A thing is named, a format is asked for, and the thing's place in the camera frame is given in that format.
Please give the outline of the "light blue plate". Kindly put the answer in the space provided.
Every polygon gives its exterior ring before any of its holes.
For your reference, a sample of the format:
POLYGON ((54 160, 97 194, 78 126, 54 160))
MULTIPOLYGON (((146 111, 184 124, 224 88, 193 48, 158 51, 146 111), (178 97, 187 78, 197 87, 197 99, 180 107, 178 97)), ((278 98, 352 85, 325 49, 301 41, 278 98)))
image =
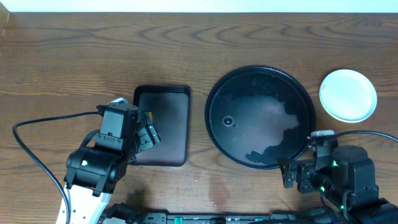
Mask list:
POLYGON ((335 70, 322 81, 319 99, 324 110, 345 123, 368 119, 377 106, 377 92, 363 74, 350 70, 335 70))

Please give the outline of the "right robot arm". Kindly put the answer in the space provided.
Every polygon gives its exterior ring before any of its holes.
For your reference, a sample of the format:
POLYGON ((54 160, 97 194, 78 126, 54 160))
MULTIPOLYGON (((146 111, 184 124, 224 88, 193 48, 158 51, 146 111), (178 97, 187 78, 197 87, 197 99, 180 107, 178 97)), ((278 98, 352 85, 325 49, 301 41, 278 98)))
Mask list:
POLYGON ((376 172, 358 146, 317 146, 313 159, 279 159, 286 189, 297 183, 301 194, 319 192, 348 223, 397 223, 397 206, 379 196, 376 172))

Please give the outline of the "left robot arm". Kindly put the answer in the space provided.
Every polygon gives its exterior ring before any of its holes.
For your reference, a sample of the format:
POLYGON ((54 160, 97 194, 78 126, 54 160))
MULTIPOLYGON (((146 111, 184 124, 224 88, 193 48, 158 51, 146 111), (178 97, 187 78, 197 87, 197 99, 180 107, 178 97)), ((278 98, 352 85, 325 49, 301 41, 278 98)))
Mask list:
POLYGON ((148 112, 125 103, 98 105, 103 121, 67 159, 57 223, 98 223, 116 184, 138 153, 160 143, 148 112))

